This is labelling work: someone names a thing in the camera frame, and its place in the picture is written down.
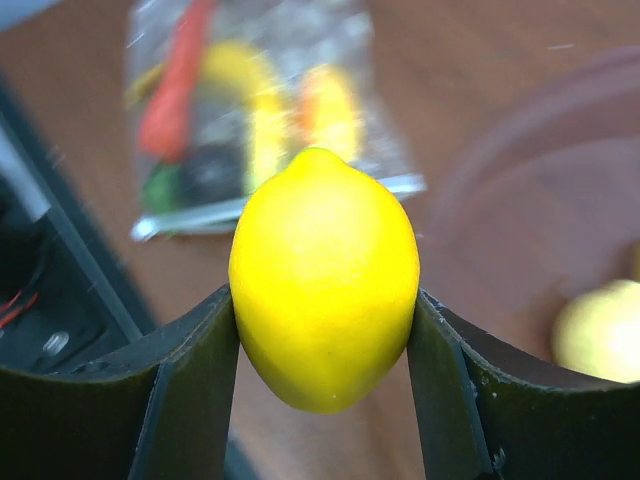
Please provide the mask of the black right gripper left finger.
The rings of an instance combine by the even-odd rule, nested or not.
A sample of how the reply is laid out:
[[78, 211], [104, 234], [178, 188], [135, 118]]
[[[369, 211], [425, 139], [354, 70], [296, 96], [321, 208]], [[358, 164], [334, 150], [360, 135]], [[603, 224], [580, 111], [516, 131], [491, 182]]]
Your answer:
[[1, 371], [5, 479], [220, 479], [239, 340], [229, 289], [74, 371]]

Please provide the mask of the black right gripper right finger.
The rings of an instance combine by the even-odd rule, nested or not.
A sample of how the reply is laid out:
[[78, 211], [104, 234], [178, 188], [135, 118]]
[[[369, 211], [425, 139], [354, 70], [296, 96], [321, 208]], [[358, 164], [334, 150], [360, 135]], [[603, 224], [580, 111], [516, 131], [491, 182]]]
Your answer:
[[425, 291], [407, 355], [427, 478], [638, 478], [638, 385], [546, 363]]

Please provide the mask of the clear zip top bag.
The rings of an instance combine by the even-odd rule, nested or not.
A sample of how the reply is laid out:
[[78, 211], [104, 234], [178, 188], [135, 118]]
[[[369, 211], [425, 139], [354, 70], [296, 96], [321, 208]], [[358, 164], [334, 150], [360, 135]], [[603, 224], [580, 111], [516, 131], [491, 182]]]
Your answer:
[[137, 1], [129, 22], [134, 240], [231, 231], [311, 146], [398, 198], [426, 189], [376, 88], [365, 2]]

